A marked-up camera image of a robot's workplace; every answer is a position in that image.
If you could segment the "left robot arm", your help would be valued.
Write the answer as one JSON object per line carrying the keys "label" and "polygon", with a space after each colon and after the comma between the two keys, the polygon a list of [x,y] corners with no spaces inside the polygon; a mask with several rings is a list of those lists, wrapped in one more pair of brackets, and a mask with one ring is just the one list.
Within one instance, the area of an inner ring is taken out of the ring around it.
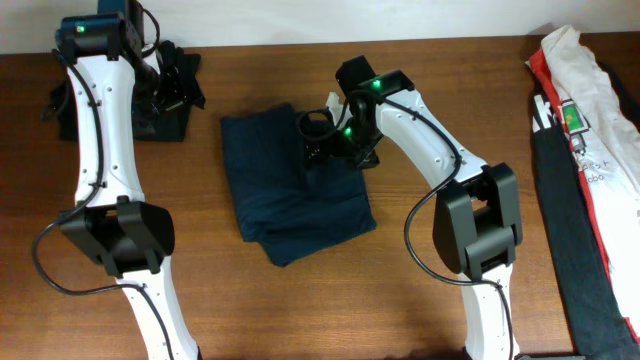
{"label": "left robot arm", "polygon": [[55,56],[74,105],[80,162],[72,209],[55,226],[127,297],[151,359],[198,359],[172,279],[175,230],[168,210],[146,201],[138,138],[182,133],[203,107],[198,55],[147,42],[151,13],[137,1],[102,1],[93,15],[62,20]]}

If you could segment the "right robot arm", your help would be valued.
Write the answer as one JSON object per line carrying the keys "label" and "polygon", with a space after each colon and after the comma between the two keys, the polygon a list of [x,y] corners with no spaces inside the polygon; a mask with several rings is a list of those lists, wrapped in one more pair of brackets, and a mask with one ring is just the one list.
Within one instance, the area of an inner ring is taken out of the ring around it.
{"label": "right robot arm", "polygon": [[[460,288],[470,359],[515,359],[520,354],[512,320],[510,282],[522,243],[517,178],[506,163],[490,165],[462,145],[428,109],[400,70],[376,73],[365,56],[341,64],[341,89],[319,109],[295,122],[310,164],[343,160],[354,169],[373,168],[378,143],[387,138],[408,157],[430,189],[406,217],[403,237],[415,263],[432,278]],[[449,270],[432,270],[415,251],[411,225],[434,201],[432,240]]]}

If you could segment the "navy blue shorts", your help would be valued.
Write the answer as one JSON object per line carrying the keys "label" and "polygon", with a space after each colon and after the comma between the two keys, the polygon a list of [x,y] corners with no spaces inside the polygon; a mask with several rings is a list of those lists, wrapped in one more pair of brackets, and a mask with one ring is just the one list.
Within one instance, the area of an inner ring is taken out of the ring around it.
{"label": "navy blue shorts", "polygon": [[246,242],[278,267],[376,229],[361,172],[340,160],[307,166],[296,128],[302,113],[285,103],[220,121],[235,218]]}

